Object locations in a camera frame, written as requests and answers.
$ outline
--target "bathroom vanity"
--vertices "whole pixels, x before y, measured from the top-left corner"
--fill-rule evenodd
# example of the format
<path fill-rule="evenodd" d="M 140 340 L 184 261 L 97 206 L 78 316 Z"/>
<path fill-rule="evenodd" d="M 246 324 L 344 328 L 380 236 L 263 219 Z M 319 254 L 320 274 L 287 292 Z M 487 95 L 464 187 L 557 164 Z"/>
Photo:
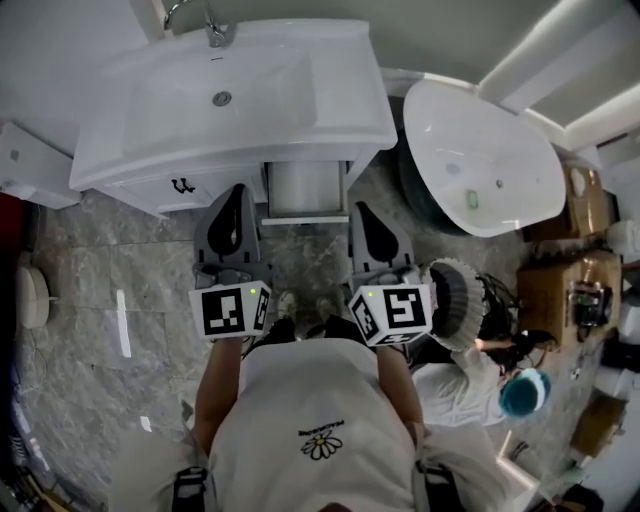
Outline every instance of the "bathroom vanity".
<path fill-rule="evenodd" d="M 70 185 L 162 217 L 244 183 L 265 223 L 346 222 L 346 190 L 396 141 L 366 22 L 246 22 L 226 48 L 201 30 L 108 63 Z"/>

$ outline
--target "shoe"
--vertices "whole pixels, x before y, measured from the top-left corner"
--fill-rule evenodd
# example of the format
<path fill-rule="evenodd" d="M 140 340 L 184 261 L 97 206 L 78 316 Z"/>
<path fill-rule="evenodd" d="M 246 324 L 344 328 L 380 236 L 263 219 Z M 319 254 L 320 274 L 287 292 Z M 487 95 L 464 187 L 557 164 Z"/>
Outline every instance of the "shoe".
<path fill-rule="evenodd" d="M 327 320 L 329 320 L 331 315 L 340 316 L 338 313 L 338 306 L 336 306 L 336 303 L 326 295 L 318 297 L 318 300 L 316 301 L 316 310 L 318 311 L 323 324 L 327 323 Z"/>
<path fill-rule="evenodd" d="M 278 320 L 281 318 L 291 318 L 296 321 L 298 312 L 298 299 L 293 292 L 285 291 L 278 299 Z"/>

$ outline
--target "faucet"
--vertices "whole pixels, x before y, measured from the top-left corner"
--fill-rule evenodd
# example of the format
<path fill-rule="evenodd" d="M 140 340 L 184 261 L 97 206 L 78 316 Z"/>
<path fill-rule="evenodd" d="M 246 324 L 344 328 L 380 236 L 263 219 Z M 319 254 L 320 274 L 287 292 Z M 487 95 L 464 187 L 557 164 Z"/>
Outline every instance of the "faucet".
<path fill-rule="evenodd" d="M 169 30 L 171 28 L 171 22 L 173 20 L 173 15 L 176 13 L 180 7 L 184 4 L 190 3 L 193 0 L 178 0 L 178 2 L 167 11 L 167 15 L 164 17 L 164 29 Z M 209 46 L 211 48 L 224 48 L 231 44 L 233 40 L 233 32 L 230 30 L 229 26 L 227 26 L 226 30 L 223 30 L 218 23 L 216 23 L 213 18 L 213 11 L 211 10 L 211 6 L 209 5 L 208 0 L 204 1 L 204 21 L 205 26 L 204 29 L 207 32 L 207 37 L 209 38 Z"/>

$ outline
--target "sink drain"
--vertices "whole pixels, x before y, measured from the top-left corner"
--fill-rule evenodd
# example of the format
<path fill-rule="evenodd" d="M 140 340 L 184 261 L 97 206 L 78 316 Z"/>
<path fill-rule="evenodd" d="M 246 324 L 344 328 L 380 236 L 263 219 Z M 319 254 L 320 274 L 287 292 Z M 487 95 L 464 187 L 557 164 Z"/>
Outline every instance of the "sink drain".
<path fill-rule="evenodd" d="M 231 101 L 231 93 L 227 91 L 220 91 L 213 97 L 213 104 L 216 107 L 224 107 Z"/>

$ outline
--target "cabinet drawer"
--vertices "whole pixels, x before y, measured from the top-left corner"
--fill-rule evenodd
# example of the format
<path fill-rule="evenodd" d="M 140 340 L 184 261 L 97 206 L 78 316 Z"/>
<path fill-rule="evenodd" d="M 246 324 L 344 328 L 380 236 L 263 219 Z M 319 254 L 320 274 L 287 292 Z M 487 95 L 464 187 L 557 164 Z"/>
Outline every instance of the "cabinet drawer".
<path fill-rule="evenodd" d="M 346 162 L 294 161 L 267 165 L 268 224 L 348 222 Z"/>
<path fill-rule="evenodd" d="M 261 176 L 261 166 L 255 165 L 152 177 L 108 187 L 120 188 L 140 198 L 155 209 L 156 213 L 165 213 L 206 208 L 219 195 L 238 183 L 249 187 L 256 202 L 266 201 Z"/>

